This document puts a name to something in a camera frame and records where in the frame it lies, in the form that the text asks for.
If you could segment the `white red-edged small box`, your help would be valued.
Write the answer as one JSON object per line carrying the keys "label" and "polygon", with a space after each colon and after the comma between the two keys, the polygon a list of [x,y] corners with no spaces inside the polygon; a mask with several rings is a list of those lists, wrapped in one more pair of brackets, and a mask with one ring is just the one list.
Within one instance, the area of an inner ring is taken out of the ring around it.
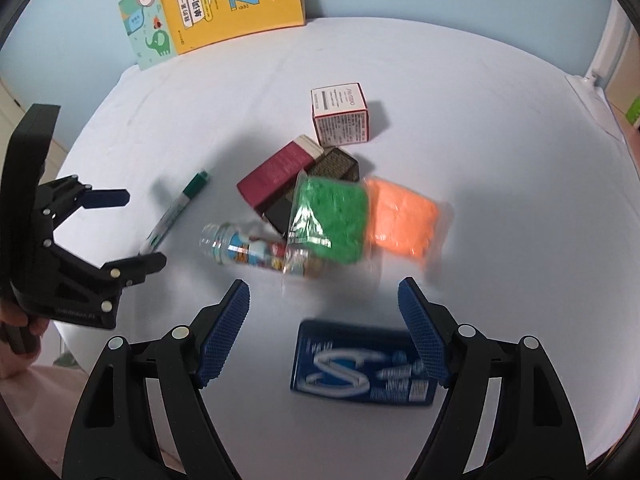
{"label": "white red-edged small box", "polygon": [[312,89],[311,118],[324,148],[367,143],[370,113],[359,82]]}

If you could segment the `teal elephant book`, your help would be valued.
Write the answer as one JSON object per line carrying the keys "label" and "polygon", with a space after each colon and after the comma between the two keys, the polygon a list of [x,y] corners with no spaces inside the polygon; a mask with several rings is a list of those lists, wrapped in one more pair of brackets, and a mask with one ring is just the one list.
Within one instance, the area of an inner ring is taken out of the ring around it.
{"label": "teal elephant book", "polygon": [[120,0],[118,7],[140,70],[177,55],[162,0]]}

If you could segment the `blue gum package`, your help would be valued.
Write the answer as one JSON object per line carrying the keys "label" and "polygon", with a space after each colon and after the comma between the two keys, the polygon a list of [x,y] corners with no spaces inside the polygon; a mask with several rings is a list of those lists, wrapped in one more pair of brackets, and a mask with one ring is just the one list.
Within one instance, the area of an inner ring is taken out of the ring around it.
{"label": "blue gum package", "polygon": [[308,318],[297,333],[290,389],[318,398],[430,406],[437,382],[408,332]]}

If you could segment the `clear candy tube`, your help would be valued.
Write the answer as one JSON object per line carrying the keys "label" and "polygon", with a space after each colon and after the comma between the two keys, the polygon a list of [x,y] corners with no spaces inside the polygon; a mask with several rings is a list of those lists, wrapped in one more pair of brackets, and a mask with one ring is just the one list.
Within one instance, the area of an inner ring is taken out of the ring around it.
{"label": "clear candy tube", "polygon": [[318,278],[326,270],[326,263],[309,249],[250,235],[232,223],[204,226],[200,248],[221,266],[250,266],[296,278]]}

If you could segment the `white desk lamp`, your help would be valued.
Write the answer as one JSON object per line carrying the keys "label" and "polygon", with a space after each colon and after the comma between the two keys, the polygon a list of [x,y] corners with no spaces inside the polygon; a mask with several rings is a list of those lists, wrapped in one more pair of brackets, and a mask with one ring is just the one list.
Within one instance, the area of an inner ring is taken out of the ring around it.
{"label": "white desk lamp", "polygon": [[617,0],[612,0],[608,18],[596,53],[585,75],[566,77],[593,122],[609,136],[623,141],[623,133],[614,117],[600,83],[612,75],[618,55],[627,38],[628,18]]}

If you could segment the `green white marker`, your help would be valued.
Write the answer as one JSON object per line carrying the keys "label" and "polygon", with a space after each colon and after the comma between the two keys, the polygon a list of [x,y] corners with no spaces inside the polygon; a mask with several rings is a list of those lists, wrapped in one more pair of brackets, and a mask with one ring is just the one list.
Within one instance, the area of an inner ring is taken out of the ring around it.
{"label": "green white marker", "polygon": [[194,174],[190,182],[183,188],[180,195],[171,203],[169,208],[160,217],[156,226],[152,229],[149,236],[144,240],[139,248],[139,255],[149,255],[152,252],[156,252],[160,248],[160,244],[172,229],[178,218],[182,215],[186,207],[198,197],[209,180],[209,173],[201,170],[197,174]]}

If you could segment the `maroon rectangular box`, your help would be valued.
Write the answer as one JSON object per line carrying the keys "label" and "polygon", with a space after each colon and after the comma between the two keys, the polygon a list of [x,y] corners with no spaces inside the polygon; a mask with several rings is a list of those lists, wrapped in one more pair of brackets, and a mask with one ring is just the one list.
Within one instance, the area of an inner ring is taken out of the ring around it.
{"label": "maroon rectangular box", "polygon": [[324,148],[309,136],[298,136],[251,171],[236,188],[250,208],[263,214],[323,153]]}

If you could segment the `orange clay bag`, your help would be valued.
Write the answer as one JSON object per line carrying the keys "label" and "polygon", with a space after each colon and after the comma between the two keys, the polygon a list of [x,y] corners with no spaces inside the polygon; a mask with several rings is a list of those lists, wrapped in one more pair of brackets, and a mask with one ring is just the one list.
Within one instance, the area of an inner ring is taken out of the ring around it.
{"label": "orange clay bag", "polygon": [[378,177],[368,177],[363,184],[370,198],[370,248],[411,261],[422,271],[437,266],[454,207]]}

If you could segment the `black rectangular box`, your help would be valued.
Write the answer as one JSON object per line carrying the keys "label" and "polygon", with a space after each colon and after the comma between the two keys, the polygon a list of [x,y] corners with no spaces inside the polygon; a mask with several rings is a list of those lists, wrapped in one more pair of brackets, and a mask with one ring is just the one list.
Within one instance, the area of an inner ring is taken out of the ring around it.
{"label": "black rectangular box", "polygon": [[320,209],[322,200],[337,188],[359,180],[358,160],[341,148],[329,148],[308,169],[296,174],[283,191],[277,192],[262,218],[285,238],[290,232],[291,220],[300,217],[303,206]]}

